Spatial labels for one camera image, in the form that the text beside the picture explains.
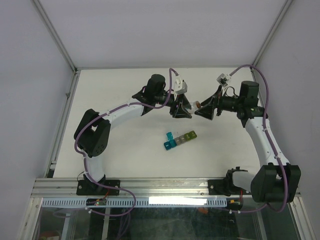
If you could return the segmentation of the multicolour weekly pill organizer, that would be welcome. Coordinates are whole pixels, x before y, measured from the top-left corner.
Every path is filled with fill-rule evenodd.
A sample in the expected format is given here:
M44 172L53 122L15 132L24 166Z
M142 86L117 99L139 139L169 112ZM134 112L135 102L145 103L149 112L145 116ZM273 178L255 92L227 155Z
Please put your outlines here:
M184 143L187 143L191 140L194 140L198 137L194 130L184 133L180 136L174 137L172 132L166 133L167 141L163 143L164 148L168 151L172 148L181 146Z

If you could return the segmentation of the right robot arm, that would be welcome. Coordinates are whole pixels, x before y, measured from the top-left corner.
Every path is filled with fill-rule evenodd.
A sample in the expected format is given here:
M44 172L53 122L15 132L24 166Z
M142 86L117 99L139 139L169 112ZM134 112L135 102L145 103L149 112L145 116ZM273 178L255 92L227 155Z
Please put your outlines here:
M258 93L259 84L254 81L243 81L238 96L224 94L219 86L195 111L196 115L209 120L220 116L223 111L236 113L253 142L260 163L260 169L255 174L238 166L229 169L213 187L225 196L246 190L257 203L290 203L295 198L301 170L298 165L290 164L282 154L265 108L258 105Z

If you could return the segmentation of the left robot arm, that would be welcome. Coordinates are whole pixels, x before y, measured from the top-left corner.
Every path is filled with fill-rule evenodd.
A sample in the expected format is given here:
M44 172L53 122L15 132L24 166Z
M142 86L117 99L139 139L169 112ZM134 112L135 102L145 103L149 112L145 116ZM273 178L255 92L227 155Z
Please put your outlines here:
M146 115L153 109L169 107L173 118L192 118L193 111L200 105L189 102L185 96L188 86L176 74L176 80L169 81L169 90L165 90L166 80L160 74L153 74L138 93L131 99L106 113L88 109L75 133L74 148L84 157L84 176L88 180L87 188L93 194L100 194L105 188L101 154L109 141L110 131L125 121Z

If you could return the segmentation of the clear pill bottle with capsules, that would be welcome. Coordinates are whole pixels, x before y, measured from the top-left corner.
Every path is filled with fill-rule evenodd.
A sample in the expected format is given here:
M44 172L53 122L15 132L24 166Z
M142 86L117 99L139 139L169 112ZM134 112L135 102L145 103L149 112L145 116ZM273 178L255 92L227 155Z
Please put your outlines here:
M198 109L197 103L190 102L188 106L185 107L190 114L194 114L194 112Z

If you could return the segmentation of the clear bottle lid gold inside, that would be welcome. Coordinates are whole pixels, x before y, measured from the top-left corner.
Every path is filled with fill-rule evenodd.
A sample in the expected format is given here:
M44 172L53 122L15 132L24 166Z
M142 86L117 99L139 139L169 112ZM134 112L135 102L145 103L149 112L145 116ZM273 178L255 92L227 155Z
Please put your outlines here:
M201 103L199 101L195 101L195 106L199 109L201 108Z

